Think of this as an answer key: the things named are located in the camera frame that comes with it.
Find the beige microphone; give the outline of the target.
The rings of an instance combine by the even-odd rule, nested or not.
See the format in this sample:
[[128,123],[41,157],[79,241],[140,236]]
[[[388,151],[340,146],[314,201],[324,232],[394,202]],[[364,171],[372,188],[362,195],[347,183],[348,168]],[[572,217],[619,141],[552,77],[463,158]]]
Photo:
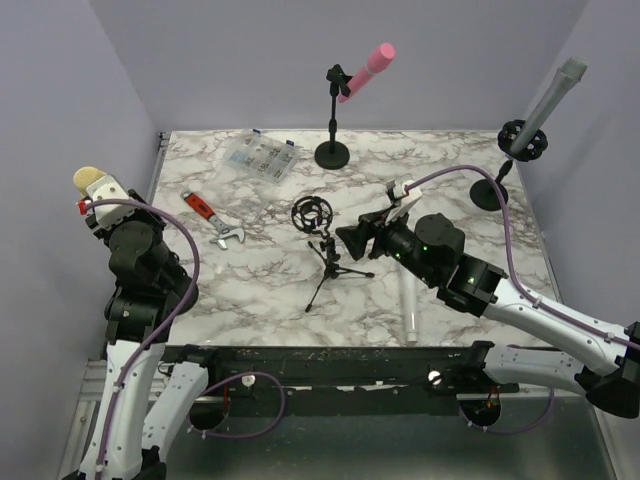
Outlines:
[[106,173],[102,170],[93,167],[85,166],[79,168],[73,175],[72,181],[75,188],[78,190],[82,197],[87,196],[87,188],[106,176]]

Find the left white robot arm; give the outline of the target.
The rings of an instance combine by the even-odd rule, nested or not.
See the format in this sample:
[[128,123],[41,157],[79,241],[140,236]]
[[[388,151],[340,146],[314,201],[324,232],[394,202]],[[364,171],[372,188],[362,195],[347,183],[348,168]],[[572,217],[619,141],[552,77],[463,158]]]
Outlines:
[[186,227],[135,191],[87,191],[78,203],[92,233],[110,252],[115,290],[107,302],[106,378],[93,434],[72,479],[163,479],[166,459],[198,393],[214,393],[220,368],[183,362],[160,398],[149,397],[175,318],[197,302],[200,266],[187,272],[165,243],[167,225],[189,246]]

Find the pink microphone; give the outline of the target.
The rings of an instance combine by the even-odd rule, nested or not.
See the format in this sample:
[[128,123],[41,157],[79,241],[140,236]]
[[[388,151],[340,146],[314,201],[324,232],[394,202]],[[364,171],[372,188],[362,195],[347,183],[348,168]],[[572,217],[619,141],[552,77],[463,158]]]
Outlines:
[[377,74],[386,70],[396,56],[396,50],[390,43],[383,43],[374,49],[363,67],[346,83],[349,94],[341,93],[337,97],[339,103],[344,103],[358,93]]

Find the clear plastic screw box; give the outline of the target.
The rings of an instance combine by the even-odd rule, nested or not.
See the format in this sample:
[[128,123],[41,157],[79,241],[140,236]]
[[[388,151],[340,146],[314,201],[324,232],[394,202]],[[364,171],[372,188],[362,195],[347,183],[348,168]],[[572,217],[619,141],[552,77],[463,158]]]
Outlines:
[[260,130],[242,130],[231,139],[223,159],[226,164],[250,177],[279,185],[300,158],[301,150],[291,140],[284,142]]

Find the red handled adjustable wrench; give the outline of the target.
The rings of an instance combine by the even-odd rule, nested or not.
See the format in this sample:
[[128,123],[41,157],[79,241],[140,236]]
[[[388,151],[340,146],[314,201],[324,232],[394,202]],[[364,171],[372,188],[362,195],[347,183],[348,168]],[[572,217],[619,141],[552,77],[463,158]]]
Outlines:
[[226,241],[235,238],[239,243],[245,242],[245,231],[240,226],[230,225],[224,222],[216,211],[200,196],[189,189],[182,190],[180,198],[198,215],[204,218],[214,227],[218,235],[211,239],[212,244],[216,244],[220,249],[227,250]]

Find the black tripod shock mount stand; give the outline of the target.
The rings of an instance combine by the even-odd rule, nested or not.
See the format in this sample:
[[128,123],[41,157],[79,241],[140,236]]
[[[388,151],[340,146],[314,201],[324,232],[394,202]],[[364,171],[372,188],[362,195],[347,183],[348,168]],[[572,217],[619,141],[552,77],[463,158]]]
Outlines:
[[354,270],[341,267],[339,260],[341,255],[337,253],[336,241],[329,229],[332,225],[334,212],[329,202],[319,196],[307,195],[296,200],[291,208],[291,220],[294,227],[308,235],[319,235],[321,240],[315,245],[311,240],[307,242],[321,259],[324,265],[322,279],[305,308],[309,313],[323,284],[329,279],[338,279],[344,274],[355,274],[365,278],[374,278],[373,272]]

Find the white grey-head microphone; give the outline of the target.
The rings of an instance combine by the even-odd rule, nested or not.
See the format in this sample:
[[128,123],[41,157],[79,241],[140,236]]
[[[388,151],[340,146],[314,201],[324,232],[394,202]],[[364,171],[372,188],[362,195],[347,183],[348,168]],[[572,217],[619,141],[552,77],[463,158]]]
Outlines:
[[419,340],[419,312],[417,302],[416,278],[407,270],[400,271],[401,310],[407,344],[416,344]]

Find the black round base stand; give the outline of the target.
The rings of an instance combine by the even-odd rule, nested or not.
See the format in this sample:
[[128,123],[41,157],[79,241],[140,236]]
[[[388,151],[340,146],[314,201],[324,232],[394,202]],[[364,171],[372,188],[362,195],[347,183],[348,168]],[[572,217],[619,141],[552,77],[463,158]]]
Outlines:
[[327,71],[326,79],[330,82],[331,115],[328,123],[329,140],[318,145],[314,152],[317,165],[326,170],[339,170],[345,167],[350,159],[349,149],[336,139],[338,123],[336,119],[337,99],[340,94],[348,96],[351,93],[348,76],[339,64],[335,64]]

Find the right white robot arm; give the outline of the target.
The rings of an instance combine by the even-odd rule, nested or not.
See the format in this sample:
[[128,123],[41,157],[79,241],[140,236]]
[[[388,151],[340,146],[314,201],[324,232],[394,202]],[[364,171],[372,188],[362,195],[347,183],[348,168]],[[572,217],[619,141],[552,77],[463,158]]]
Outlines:
[[517,284],[514,275],[468,255],[465,234],[442,214],[409,228],[381,212],[359,217],[336,234],[355,260],[382,255],[397,261],[449,308],[499,321],[550,345],[521,355],[494,346],[485,358],[460,367],[460,379],[480,392],[494,381],[533,383],[585,395],[595,407],[622,418],[639,415],[639,326],[623,327],[582,314]]

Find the black front mounting rail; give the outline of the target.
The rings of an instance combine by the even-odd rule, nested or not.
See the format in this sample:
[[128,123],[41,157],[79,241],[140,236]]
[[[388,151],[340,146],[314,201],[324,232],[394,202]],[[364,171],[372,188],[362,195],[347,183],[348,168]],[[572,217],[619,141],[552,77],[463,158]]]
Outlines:
[[480,341],[469,347],[164,347],[108,350],[107,405],[117,421],[150,421],[159,363],[172,364],[161,419],[182,420],[200,396],[234,416],[454,415],[460,397],[540,386],[584,394],[582,365],[556,349]]

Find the grey slim microphone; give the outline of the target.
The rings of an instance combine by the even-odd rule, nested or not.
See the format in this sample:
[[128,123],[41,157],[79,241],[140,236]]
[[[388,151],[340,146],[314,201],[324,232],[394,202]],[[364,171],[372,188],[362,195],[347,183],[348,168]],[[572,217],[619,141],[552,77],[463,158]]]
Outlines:
[[584,59],[570,57],[556,70],[550,86],[511,144],[510,152],[513,157],[528,149],[530,141],[564,96],[582,80],[587,68],[587,62]]

